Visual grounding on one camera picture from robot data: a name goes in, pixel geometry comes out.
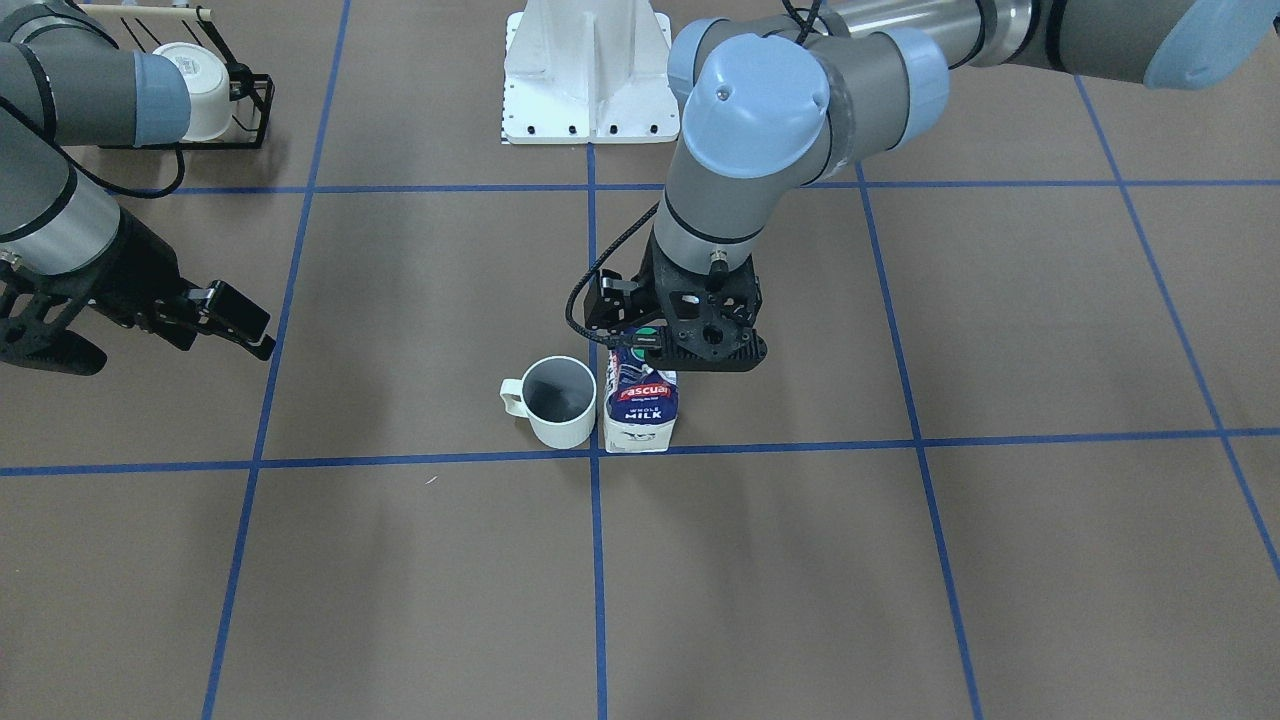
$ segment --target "blue milk carton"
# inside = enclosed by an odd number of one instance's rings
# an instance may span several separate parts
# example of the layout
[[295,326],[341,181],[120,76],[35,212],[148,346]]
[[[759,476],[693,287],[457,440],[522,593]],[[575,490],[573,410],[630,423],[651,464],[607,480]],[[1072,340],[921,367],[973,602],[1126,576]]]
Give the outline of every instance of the blue milk carton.
[[[640,328],[639,334],[653,333]],[[671,446],[680,391],[676,373],[654,370],[644,361],[644,350],[622,347],[609,351],[604,379],[604,451],[663,452]]]

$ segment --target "cup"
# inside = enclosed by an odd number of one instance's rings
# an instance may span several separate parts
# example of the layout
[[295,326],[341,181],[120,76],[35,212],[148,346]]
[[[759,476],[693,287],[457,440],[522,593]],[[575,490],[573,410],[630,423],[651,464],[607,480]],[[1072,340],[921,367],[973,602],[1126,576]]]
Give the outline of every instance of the cup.
[[191,95],[191,127],[182,136],[188,142],[204,142],[232,126],[232,79],[218,55],[191,42],[170,42],[152,50],[182,72]]
[[500,395],[507,414],[527,418],[538,439],[550,447],[568,450],[591,437],[595,375],[580,360],[543,357],[518,380],[502,380]]

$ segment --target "gray floor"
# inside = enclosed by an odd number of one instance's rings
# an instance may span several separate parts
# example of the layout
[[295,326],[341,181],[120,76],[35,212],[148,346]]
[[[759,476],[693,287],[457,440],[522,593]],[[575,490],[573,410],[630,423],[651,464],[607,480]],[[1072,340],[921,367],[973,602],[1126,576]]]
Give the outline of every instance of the gray floor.
[[499,145],[518,0],[279,5],[215,5],[268,147],[125,204],[283,346],[86,315],[100,375],[0,366],[0,716],[1280,717],[1280,42],[1194,95],[955,73],[785,200],[769,359],[617,457],[497,387],[590,357],[563,296],[671,146]]

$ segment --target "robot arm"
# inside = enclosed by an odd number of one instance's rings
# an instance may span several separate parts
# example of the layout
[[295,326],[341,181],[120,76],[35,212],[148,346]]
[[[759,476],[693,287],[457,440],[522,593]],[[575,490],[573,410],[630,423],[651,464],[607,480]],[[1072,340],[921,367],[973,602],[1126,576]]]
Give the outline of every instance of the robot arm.
[[[964,64],[1198,90],[1234,72],[1280,0],[879,0],[691,23],[668,78],[684,133],[640,272],[599,270],[586,325],[668,370],[742,372],[767,346],[751,251],[782,195],[928,131]],[[652,336],[627,329],[663,320]]]
[[0,363],[97,373],[106,355],[68,329],[84,307],[180,350],[214,334],[270,357],[264,310],[184,279],[173,249],[56,149],[172,143],[189,119],[169,60],[118,50],[63,0],[0,0]]

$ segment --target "black wire rack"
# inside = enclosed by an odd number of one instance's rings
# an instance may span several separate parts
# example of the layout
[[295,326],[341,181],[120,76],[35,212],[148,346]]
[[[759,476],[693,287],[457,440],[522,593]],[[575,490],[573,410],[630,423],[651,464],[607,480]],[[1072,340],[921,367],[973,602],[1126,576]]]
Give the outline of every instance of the black wire rack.
[[[266,131],[271,122],[275,82],[271,79],[271,76],[255,73],[248,65],[237,60],[236,54],[232,53],[230,46],[227,45],[223,35],[218,32],[218,27],[212,20],[201,18],[200,10],[202,9],[204,6],[201,5],[196,6],[197,19],[195,23],[187,20],[159,20],[159,23],[166,26],[163,29],[169,29],[172,33],[178,35],[180,40],[161,41],[141,18],[119,18],[119,20],[137,49],[143,53],[151,53],[166,42],[186,42],[187,37],[189,37],[192,42],[201,47],[210,49],[212,46],[212,51],[218,53],[227,65],[227,73],[230,76],[230,100],[236,104],[232,113],[234,126],[215,140],[202,142],[183,141],[178,143],[179,147],[183,150],[259,150],[266,141]],[[182,31],[186,31],[186,36],[180,35]],[[147,40],[152,44],[150,47],[146,44]]]

